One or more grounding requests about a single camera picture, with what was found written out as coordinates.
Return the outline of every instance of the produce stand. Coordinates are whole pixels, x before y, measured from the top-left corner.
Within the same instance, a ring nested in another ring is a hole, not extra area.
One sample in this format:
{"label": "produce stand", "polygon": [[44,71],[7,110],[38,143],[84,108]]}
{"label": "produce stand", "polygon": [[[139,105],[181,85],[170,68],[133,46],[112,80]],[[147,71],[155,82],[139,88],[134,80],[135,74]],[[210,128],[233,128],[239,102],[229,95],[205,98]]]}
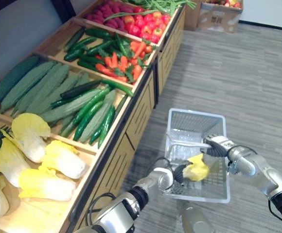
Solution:
{"label": "produce stand", "polygon": [[[63,60],[62,49],[64,44],[82,26],[86,28],[100,27],[111,33],[117,32],[122,37],[141,41],[138,37],[82,18],[84,14],[87,14],[101,2],[102,0],[97,0],[80,15],[70,19],[31,54],[37,54],[45,60],[68,64],[70,73],[83,70],[90,75],[91,79],[112,79],[104,74],[81,67],[75,61],[66,62]],[[73,145],[80,152],[80,156],[84,157],[87,164],[90,165],[87,173],[78,180],[78,186],[72,199],[69,202],[39,199],[20,200],[18,189],[14,187],[5,188],[4,192],[7,198],[8,196],[11,198],[9,199],[11,209],[0,218],[0,233],[73,232],[84,225],[88,206],[94,198],[105,192],[118,194],[152,109],[158,103],[159,95],[163,90],[180,47],[184,15],[184,7],[176,10],[158,43],[158,49],[148,59],[147,69],[143,70],[134,85],[117,81],[130,88],[134,96],[125,101],[99,149],[97,145],[90,146],[89,144],[75,142],[72,138],[61,137],[57,134],[58,128],[52,128],[49,140],[57,139]],[[117,92],[115,105],[119,103],[123,96],[123,92]],[[11,125],[13,119],[10,117],[10,111],[12,109],[4,115],[0,114],[0,122]],[[106,205],[108,201],[104,200],[103,205]]]}

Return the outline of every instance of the gray carpet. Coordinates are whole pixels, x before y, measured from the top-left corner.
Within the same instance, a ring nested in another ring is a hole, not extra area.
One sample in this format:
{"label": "gray carpet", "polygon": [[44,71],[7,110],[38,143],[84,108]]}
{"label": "gray carpet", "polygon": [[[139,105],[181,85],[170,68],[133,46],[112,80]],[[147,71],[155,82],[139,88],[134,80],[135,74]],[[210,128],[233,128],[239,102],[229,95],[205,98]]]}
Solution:
{"label": "gray carpet", "polygon": [[[185,32],[170,76],[153,110],[130,171],[129,189],[150,161],[164,155],[170,108],[224,115],[227,135],[264,156],[282,173],[282,31],[239,25],[234,34]],[[267,199],[240,174],[230,175],[228,204],[193,202],[217,233],[282,233]],[[136,220],[137,233],[183,233],[180,204],[161,197]]]}

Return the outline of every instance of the wooden panel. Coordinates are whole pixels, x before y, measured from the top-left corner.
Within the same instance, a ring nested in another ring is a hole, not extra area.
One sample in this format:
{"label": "wooden panel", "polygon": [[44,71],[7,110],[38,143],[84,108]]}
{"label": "wooden panel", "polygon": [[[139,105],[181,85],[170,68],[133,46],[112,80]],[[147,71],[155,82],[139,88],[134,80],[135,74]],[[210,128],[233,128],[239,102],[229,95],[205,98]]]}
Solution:
{"label": "wooden panel", "polygon": [[[0,114],[0,127],[7,125],[10,126],[12,118]],[[54,138],[50,137],[46,143],[50,143]],[[84,152],[83,148],[75,147],[81,157],[90,166],[94,161],[95,155]],[[28,159],[27,163],[32,168],[38,168],[39,164],[35,164]],[[74,204],[84,181],[91,173],[91,167],[87,173],[80,179],[74,180],[77,188],[70,201],[54,201],[38,198],[20,199],[18,197],[20,188],[13,187],[5,177],[0,176],[5,180],[6,187],[3,188],[3,192],[9,203],[8,212],[0,217],[0,233],[57,233],[60,231],[62,225],[68,218],[68,214]],[[57,174],[63,179],[67,177],[62,174]]]}
{"label": "wooden panel", "polygon": [[151,115],[152,108],[150,103],[149,87],[146,88],[139,104],[133,111],[133,116],[126,130],[130,142],[134,148],[137,148],[147,121]]}
{"label": "wooden panel", "polygon": [[150,92],[150,103],[151,103],[151,109],[154,108],[155,105],[155,89],[154,89],[154,73],[153,71],[150,74],[149,77],[149,92]]}

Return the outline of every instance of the white wall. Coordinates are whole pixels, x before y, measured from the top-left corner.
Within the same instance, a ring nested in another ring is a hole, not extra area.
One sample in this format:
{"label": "white wall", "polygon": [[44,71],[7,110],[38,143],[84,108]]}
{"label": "white wall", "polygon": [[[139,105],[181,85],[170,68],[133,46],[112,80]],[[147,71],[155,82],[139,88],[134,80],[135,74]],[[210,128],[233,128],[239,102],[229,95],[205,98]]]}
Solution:
{"label": "white wall", "polygon": [[17,0],[0,11],[0,78],[61,21],[50,0]]}
{"label": "white wall", "polygon": [[282,0],[244,0],[240,19],[282,27]]}

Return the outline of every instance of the wooden bin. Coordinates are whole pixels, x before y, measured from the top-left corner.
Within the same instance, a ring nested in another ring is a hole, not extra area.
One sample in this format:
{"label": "wooden bin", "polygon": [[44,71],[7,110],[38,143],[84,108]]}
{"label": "wooden bin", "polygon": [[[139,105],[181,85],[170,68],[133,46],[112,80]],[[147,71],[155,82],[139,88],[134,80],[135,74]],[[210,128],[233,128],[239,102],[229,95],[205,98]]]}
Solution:
{"label": "wooden bin", "polygon": [[169,38],[165,45],[160,50],[158,55],[158,86],[159,94],[161,94],[170,70],[176,58],[177,52],[180,48],[183,29],[184,29],[185,11],[183,8],[179,8],[178,16],[175,18],[174,27],[171,28]]}
{"label": "wooden bin", "polygon": [[[88,21],[88,20],[85,21],[83,19],[79,19],[79,18],[74,17],[74,18],[70,19],[68,22],[66,22],[58,31],[56,31],[49,38],[47,38],[40,46],[38,46],[35,49],[35,52],[38,53],[39,55],[47,58],[47,59],[59,61],[59,62],[62,62],[64,64],[68,64],[70,66],[76,67],[78,69],[85,70],[93,78],[104,78],[104,79],[116,81],[116,82],[121,83],[121,84],[123,84],[127,87],[130,87],[132,89],[132,92],[135,92],[135,90],[136,90],[137,86],[139,85],[146,69],[143,69],[143,71],[140,74],[137,82],[134,85],[131,85],[131,84],[124,83],[122,81],[116,80],[116,79],[109,77],[107,75],[104,75],[102,73],[99,73],[99,72],[84,68],[82,66],[79,66],[77,64],[78,59],[73,61],[73,62],[67,62],[63,59],[64,56],[66,55],[66,53],[64,52],[64,49],[63,49],[64,45],[73,36],[73,34],[76,31],[78,31],[81,27],[95,28],[96,26],[94,25],[94,23],[91,24],[91,22]],[[114,31],[115,31],[115,30],[112,30],[109,27],[107,27],[106,30],[110,33],[114,33]],[[86,37],[88,37],[88,36],[86,34],[84,34],[81,39],[84,39]],[[98,44],[101,44],[102,41],[103,41],[102,39],[97,39],[97,41],[90,44],[90,46],[96,46]],[[152,52],[151,56],[149,57],[149,59],[147,60],[145,65],[151,64],[151,62],[154,60],[156,54],[157,54],[156,51]]]}
{"label": "wooden bin", "polygon": [[[126,36],[126,37],[131,38],[131,39],[134,39],[134,40],[142,41],[142,39],[139,38],[139,37],[137,37],[137,36],[134,36],[134,35],[131,35],[131,34],[122,32],[122,31],[120,31],[120,30],[113,29],[113,28],[111,28],[111,27],[108,27],[108,26],[105,26],[105,25],[102,25],[102,24],[99,24],[99,23],[95,23],[95,22],[93,22],[93,21],[90,21],[90,20],[85,19],[85,16],[86,16],[86,15],[93,13],[94,9],[95,9],[97,6],[103,4],[104,1],[105,1],[105,0],[96,0],[96,1],[93,2],[89,7],[87,7],[85,10],[83,10],[81,13],[79,13],[77,16],[80,17],[84,22],[88,22],[88,23],[90,23],[91,25],[94,25],[94,26],[96,26],[96,27],[100,27],[100,28],[106,29],[106,30],[108,30],[108,31],[116,32],[116,33],[118,33],[118,34],[120,34],[120,35],[122,35],[122,36]],[[162,34],[162,36],[161,36],[159,42],[158,42],[157,44],[152,43],[153,45],[156,45],[156,46],[158,47],[158,49],[161,49],[161,47],[162,47],[163,44],[165,43],[166,34],[167,34],[168,30],[170,29],[172,23],[174,22],[175,17],[176,17],[177,14],[178,14],[178,11],[179,11],[179,9],[176,9],[174,15],[171,17],[171,19],[170,19],[170,21],[169,21],[169,23],[168,23],[168,25],[167,25],[165,31],[163,32],[163,34]]]}

